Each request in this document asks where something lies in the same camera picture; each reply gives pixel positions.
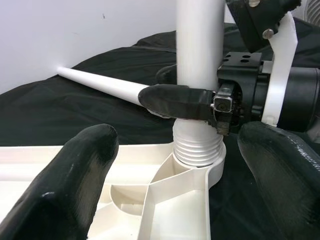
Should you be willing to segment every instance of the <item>plastic base rib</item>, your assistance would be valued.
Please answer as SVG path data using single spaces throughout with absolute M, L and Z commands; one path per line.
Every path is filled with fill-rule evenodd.
M 0 147 L 0 221 L 61 148 Z M 211 239 L 208 191 L 220 180 L 224 159 L 196 168 L 172 152 L 172 143 L 120 146 L 88 239 Z

